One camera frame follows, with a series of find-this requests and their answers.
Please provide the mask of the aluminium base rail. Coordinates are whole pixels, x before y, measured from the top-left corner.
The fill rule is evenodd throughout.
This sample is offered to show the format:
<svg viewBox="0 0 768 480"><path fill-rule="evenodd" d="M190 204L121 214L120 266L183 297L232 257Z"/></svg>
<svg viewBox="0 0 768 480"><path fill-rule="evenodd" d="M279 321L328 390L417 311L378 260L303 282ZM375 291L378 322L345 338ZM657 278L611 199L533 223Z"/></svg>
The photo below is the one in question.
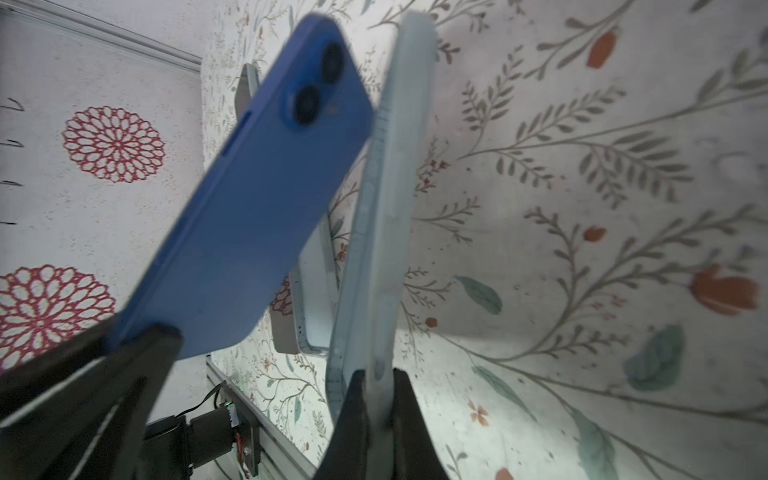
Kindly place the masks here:
<svg viewBox="0 0 768 480"><path fill-rule="evenodd" d="M206 357L208 380L222 383L221 393L236 411L242 457L255 479L312 479L316 467L278 428Z"/></svg>

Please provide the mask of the light blue phone case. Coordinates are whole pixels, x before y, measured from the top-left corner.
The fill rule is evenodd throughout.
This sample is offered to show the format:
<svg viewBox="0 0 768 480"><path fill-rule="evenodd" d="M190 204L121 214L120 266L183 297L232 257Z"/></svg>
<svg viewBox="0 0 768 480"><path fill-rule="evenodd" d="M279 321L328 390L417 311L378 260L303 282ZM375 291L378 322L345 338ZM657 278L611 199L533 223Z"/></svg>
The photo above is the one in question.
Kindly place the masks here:
<svg viewBox="0 0 768 480"><path fill-rule="evenodd" d="M326 356L338 298L331 228L323 216L270 303L276 352Z"/></svg>
<svg viewBox="0 0 768 480"><path fill-rule="evenodd" d="M407 12L373 124L327 356L326 396L334 429L352 376L361 370L376 453L391 438L387 420L394 400L394 343L435 47L433 20Z"/></svg>

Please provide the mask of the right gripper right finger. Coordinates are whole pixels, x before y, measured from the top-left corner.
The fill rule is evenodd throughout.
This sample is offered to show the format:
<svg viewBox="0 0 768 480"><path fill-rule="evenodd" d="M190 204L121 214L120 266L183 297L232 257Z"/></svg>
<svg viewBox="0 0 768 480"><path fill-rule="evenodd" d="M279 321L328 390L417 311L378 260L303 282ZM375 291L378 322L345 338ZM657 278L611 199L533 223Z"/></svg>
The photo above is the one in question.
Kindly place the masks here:
<svg viewBox="0 0 768 480"><path fill-rule="evenodd" d="M374 429L364 399L365 373L352 376L316 479L446 479L408 374L395 368L394 400L387 420L389 440L374 451Z"/></svg>

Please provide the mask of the phone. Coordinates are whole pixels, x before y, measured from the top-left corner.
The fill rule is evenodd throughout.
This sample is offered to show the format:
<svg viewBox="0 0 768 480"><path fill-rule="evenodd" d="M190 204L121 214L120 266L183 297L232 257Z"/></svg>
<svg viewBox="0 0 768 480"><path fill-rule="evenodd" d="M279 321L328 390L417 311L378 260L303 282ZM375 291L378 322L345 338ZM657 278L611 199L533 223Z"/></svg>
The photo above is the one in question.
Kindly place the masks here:
<svg viewBox="0 0 768 480"><path fill-rule="evenodd" d="M259 322L367 141L373 108L329 17L305 16L184 207L107 338L161 324L181 358Z"/></svg>
<svg viewBox="0 0 768 480"><path fill-rule="evenodd" d="M251 98L259 87L260 78L257 67L252 63L245 63L235 89L234 109L237 121L245 115Z"/></svg>

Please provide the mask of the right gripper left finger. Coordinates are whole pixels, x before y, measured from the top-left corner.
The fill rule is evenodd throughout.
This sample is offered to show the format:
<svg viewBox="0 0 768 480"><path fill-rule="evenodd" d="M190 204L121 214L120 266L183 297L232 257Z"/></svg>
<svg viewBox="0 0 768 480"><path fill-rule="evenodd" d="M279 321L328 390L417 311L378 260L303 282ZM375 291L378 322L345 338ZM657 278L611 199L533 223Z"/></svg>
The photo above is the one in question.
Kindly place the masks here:
<svg viewBox="0 0 768 480"><path fill-rule="evenodd" d="M131 479L183 344L155 325L108 350L109 319L1 376L4 479Z"/></svg>

